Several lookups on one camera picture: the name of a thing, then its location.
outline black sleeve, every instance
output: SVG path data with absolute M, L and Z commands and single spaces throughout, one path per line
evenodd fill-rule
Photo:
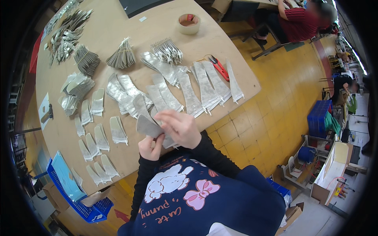
M 201 135 L 200 144 L 195 149 L 190 150 L 193 158 L 207 165 L 210 169 L 234 179 L 240 172 L 240 168 L 214 147 L 205 132 L 202 132 Z
M 155 168 L 160 166 L 160 161 L 152 161 L 139 157 L 139 170 L 136 184 L 134 185 L 133 204 L 131 205 L 130 220 L 134 221 L 138 215 L 139 207 L 143 201 L 148 182 L 155 176 Z

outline blue spool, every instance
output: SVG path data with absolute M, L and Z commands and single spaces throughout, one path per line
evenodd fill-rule
M 315 148 L 301 147 L 298 152 L 298 159 L 312 163 L 314 161 Z

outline blue plastic basket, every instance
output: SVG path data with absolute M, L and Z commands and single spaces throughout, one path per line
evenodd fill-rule
M 104 221 L 107 219 L 108 213 L 112 206 L 114 206 L 113 202 L 109 198 L 105 198 L 97 203 L 95 203 L 92 207 L 87 207 L 80 202 L 80 200 L 73 202 L 69 196 L 64 191 L 62 185 L 60 184 L 60 180 L 55 173 L 55 170 L 52 166 L 53 160 L 50 158 L 48 165 L 47 165 L 47 173 L 54 182 L 55 186 L 58 188 L 59 192 L 63 195 L 66 201 L 75 209 L 75 211 L 83 217 L 85 221 L 88 223 L 95 223 Z
M 282 187 L 281 185 L 277 184 L 269 178 L 266 178 L 266 180 L 270 183 L 270 185 L 273 186 L 273 188 L 275 188 L 281 194 L 282 197 L 285 197 L 286 195 L 291 195 L 291 191 L 289 189 Z
M 325 130 L 325 116 L 332 111 L 332 101 L 317 101 L 310 114 L 307 116 L 308 132 L 311 136 L 326 138 L 328 130 Z

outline green fabric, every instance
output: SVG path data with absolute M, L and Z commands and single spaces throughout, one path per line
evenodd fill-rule
M 352 96 L 352 99 L 350 100 L 350 102 L 348 102 L 347 105 L 348 105 L 348 111 L 352 112 L 353 114 L 356 114 L 356 110 L 357 110 L 356 96 Z
M 340 125 L 337 122 L 337 120 L 331 115 L 331 113 L 327 112 L 325 119 L 324 119 L 324 125 L 325 125 L 325 130 L 334 130 L 337 135 L 340 133 Z

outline cardboard box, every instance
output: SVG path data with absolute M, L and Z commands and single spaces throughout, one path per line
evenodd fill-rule
M 62 196 L 53 182 L 46 184 L 43 187 L 43 191 L 57 211 L 63 212 L 67 210 L 68 207 L 70 207 L 70 204 Z
M 305 204 L 304 202 L 301 202 L 301 203 L 298 203 L 297 205 L 295 205 L 293 207 L 289 207 L 289 209 L 287 209 L 287 211 L 285 213 L 286 225 L 284 227 L 280 227 L 277 230 L 275 236 L 283 233 L 283 231 L 285 229 L 287 229 L 287 227 L 289 227 L 300 216 L 300 214 L 302 214 L 304 204 Z

